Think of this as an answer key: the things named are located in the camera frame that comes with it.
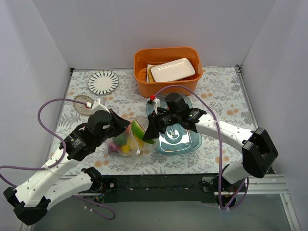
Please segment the watermelon slice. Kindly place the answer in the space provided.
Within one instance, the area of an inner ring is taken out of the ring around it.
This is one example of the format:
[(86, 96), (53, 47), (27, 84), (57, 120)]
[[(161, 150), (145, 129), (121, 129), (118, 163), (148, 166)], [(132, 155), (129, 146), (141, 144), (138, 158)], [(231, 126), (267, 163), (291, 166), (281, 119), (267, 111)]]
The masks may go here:
[(148, 144), (154, 144), (155, 141), (154, 140), (143, 140), (143, 137), (145, 135), (145, 130), (143, 129), (143, 127), (140, 125), (140, 123), (137, 120), (132, 120), (131, 124), (130, 124), (130, 128), (132, 131), (132, 134), (138, 138), (139, 140), (148, 143)]

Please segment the yellow mango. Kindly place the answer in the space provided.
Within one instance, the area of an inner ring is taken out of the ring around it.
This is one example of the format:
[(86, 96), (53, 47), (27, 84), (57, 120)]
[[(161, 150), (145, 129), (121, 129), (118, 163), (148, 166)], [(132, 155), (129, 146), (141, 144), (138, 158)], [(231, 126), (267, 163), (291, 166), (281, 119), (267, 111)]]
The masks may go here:
[(121, 153), (124, 156), (139, 155), (144, 146), (145, 142), (139, 140), (138, 138), (128, 138), (127, 144), (121, 147)]

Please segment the clear zip top bag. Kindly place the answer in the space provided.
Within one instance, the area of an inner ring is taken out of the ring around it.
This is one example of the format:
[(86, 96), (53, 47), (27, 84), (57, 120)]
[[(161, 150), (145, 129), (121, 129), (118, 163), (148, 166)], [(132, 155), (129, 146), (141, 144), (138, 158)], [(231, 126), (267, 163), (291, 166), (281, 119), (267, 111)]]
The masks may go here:
[(107, 140), (108, 154), (121, 156), (149, 154), (157, 147), (157, 141), (155, 139), (142, 140), (148, 127), (148, 120), (141, 116), (130, 117), (128, 121), (130, 121), (130, 125), (126, 131)]

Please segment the green pepper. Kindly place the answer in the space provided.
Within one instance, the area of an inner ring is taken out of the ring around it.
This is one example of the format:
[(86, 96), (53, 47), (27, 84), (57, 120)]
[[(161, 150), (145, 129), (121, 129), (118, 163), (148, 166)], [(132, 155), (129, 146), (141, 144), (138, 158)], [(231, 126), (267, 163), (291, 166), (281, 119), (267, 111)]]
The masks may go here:
[(112, 140), (115, 145), (124, 146), (128, 142), (128, 136), (125, 133), (122, 133), (116, 137), (113, 137)]

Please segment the purple sweet potato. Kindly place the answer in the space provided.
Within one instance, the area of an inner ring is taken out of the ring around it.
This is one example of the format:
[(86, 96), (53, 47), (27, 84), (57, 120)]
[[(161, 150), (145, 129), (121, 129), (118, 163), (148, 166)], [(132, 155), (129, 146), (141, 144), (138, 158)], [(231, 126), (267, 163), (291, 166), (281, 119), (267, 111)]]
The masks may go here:
[(114, 144), (113, 142), (108, 143), (108, 150), (111, 153), (120, 153), (121, 151), (121, 147), (117, 146), (116, 144)]

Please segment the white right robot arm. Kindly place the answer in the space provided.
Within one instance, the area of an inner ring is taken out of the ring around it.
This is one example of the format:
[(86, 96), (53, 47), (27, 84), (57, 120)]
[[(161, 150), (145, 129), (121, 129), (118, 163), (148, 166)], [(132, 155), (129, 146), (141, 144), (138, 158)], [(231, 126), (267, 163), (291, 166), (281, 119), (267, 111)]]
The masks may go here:
[(179, 124), (186, 130), (220, 140), (242, 154), (239, 161), (225, 166), (221, 175), (212, 180), (212, 186), (217, 189), (229, 191), (250, 176), (263, 178), (278, 157), (272, 139), (263, 128), (249, 130), (217, 121), (206, 111), (189, 106), (178, 93), (169, 94), (165, 102), (167, 108), (160, 107), (155, 96), (148, 100), (147, 105), (153, 110), (148, 115), (144, 141), (157, 139), (167, 127)]

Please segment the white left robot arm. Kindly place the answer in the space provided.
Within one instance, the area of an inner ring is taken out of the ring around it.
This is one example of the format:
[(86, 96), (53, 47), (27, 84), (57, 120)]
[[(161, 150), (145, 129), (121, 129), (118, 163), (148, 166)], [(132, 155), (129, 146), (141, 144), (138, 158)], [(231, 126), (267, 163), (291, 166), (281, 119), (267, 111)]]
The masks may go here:
[(26, 225), (40, 221), (53, 206), (72, 195), (103, 187), (103, 177), (94, 168), (86, 168), (73, 178), (61, 183), (58, 180), (78, 165), (87, 155), (95, 152), (107, 139), (127, 130), (130, 122), (113, 110), (100, 110), (92, 114), (86, 123), (78, 125), (64, 140), (43, 170), (37, 171), (23, 184), (4, 191), (6, 200), (14, 207), (14, 213)]

